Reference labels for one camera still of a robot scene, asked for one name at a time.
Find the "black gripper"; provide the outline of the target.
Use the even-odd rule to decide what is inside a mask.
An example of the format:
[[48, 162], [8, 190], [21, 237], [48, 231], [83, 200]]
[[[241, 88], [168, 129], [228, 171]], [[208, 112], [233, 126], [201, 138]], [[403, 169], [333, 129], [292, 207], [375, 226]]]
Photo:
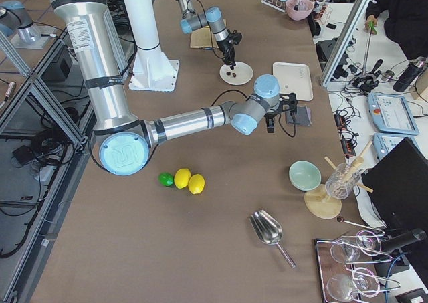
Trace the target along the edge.
[[289, 112], [293, 119], [297, 113], [297, 98], [295, 93], [279, 94], [279, 104], [276, 108], [270, 108], [265, 114], [267, 133], [275, 132], [275, 116], [284, 112]]
[[235, 68], [234, 46], [239, 45], [242, 40], [242, 34], [236, 30], [223, 30], [216, 34], [218, 48], [223, 53], [223, 63], [229, 66], [231, 70]]

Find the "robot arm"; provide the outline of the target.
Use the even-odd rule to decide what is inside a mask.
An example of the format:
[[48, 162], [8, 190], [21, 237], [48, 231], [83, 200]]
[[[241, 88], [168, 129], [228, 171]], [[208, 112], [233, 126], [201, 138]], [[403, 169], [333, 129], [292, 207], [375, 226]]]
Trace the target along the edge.
[[236, 66], [235, 46], [239, 45], [242, 34], [236, 30], [230, 31], [226, 27], [220, 8], [209, 7], [207, 10], [203, 9], [202, 13], [197, 13], [191, 4], [192, 0], [177, 1], [182, 13], [180, 22], [182, 32], [189, 34], [209, 26], [218, 48], [223, 53], [221, 58], [223, 63], [234, 70]]
[[[226, 124], [249, 135], [261, 120], [295, 114], [295, 94], [282, 94], [272, 75], [260, 76], [245, 102], [225, 102], [153, 121], [131, 113], [109, 37], [106, 0], [50, 0], [54, 13], [66, 24], [84, 85], [95, 115], [94, 135], [100, 145], [100, 166], [115, 175], [143, 169], [158, 145]], [[133, 90], [171, 91], [179, 62], [161, 49], [152, 0], [124, 0], [137, 53], [130, 87]]]

